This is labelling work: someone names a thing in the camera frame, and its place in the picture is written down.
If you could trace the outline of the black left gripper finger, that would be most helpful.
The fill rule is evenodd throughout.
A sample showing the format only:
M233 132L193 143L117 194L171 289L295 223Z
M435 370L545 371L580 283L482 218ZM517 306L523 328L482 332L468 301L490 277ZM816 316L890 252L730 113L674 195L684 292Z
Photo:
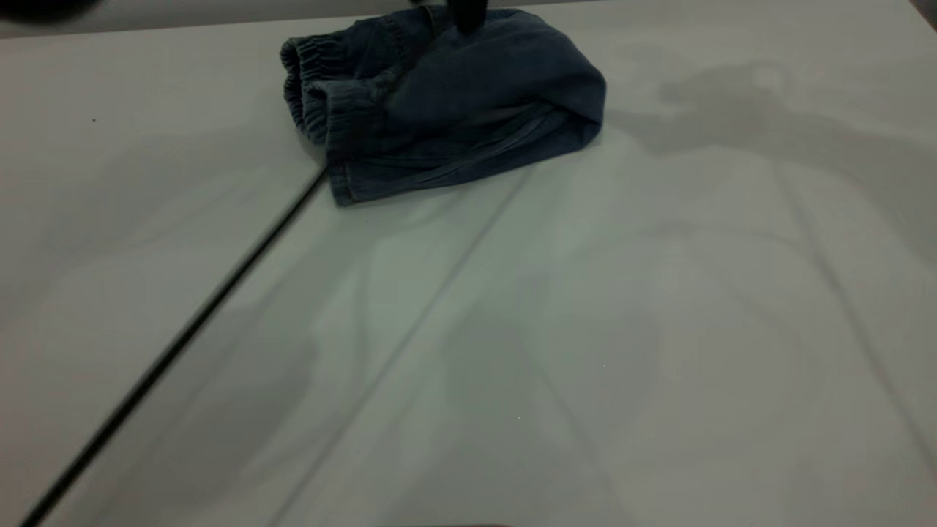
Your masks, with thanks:
M488 1L441 1L443 26L455 28L460 34L474 34L488 19Z

